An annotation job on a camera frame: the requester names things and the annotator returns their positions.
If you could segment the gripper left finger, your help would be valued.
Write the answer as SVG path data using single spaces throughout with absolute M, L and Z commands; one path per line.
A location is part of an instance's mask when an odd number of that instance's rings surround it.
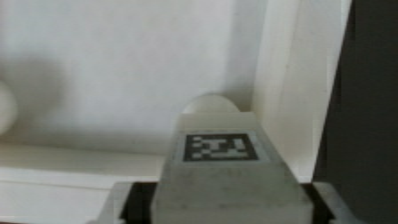
M 156 185 L 156 182 L 116 183 L 98 218 L 87 224 L 151 224 Z

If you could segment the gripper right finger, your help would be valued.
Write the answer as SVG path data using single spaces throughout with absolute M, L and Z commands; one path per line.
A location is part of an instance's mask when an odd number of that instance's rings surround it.
M 315 205 L 311 224 L 362 224 L 332 184 L 325 182 L 304 183 L 302 188 Z

